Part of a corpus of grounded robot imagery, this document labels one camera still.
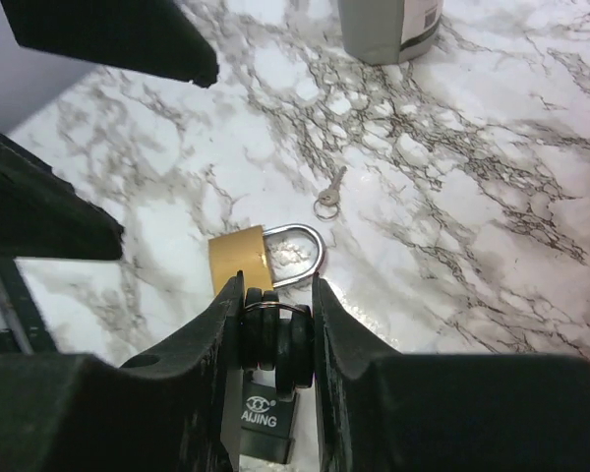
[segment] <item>padlock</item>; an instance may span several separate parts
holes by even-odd
[[[286,232],[301,232],[315,243],[317,256],[313,264],[302,273],[282,280],[273,281],[266,256],[265,239]],[[212,275],[212,287],[217,294],[230,277],[242,270],[245,285],[257,287],[263,291],[286,287],[308,277],[319,270],[325,258],[325,243],[319,232],[306,224],[285,224],[266,231],[261,226],[237,231],[210,239],[209,267]]]

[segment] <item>gray container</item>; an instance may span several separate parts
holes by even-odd
[[[343,47],[372,65],[399,64],[435,43],[443,0],[338,0]]]

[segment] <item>white marble countertop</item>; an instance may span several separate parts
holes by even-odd
[[[184,8],[217,85],[99,68],[12,135],[127,228],[117,264],[20,261],[61,349],[123,362],[206,307],[210,237],[300,222],[399,350],[590,358],[590,0],[446,0],[436,46],[382,68],[343,52],[327,0]],[[319,222],[342,164],[341,215]],[[311,391],[296,438],[293,467],[317,470]]]

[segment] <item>small silver key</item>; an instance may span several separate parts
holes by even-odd
[[[338,169],[337,174],[332,179],[330,186],[319,193],[317,200],[324,207],[334,207],[335,205],[338,205],[339,201],[341,200],[341,196],[339,195],[338,191],[341,187],[341,180],[343,180],[345,172],[347,172],[347,166],[342,165],[341,168]]]

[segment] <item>rubber washer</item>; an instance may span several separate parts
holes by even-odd
[[[247,290],[245,306],[259,303],[263,300],[263,291],[260,288]],[[258,346],[262,339],[262,318],[263,310],[258,308],[243,315],[241,326],[240,363],[244,370],[255,370],[258,368]]]
[[[298,388],[310,388],[313,385],[313,373],[315,364],[313,358],[313,345],[315,339],[313,333],[313,317],[311,310],[306,305],[298,305],[297,308],[306,312],[306,315],[293,312],[290,324],[291,353],[293,359],[293,381]]]
[[[275,353],[275,394],[282,401],[291,401],[295,393],[291,351],[290,321],[280,320]]]
[[[263,302],[279,302],[279,295],[273,290],[267,290],[263,294]],[[264,308],[262,324],[262,342],[260,343],[258,365],[263,371],[272,371],[275,369],[279,308]]]

